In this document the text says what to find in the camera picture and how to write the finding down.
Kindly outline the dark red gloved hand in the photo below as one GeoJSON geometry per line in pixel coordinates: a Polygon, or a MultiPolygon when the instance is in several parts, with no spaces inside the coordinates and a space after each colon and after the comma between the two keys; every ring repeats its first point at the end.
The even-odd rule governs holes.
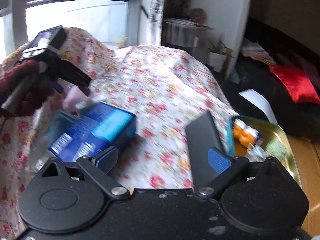
{"type": "Polygon", "coordinates": [[[25,61],[1,77],[1,117],[31,116],[52,93],[52,88],[36,83],[47,64],[25,61]]]}

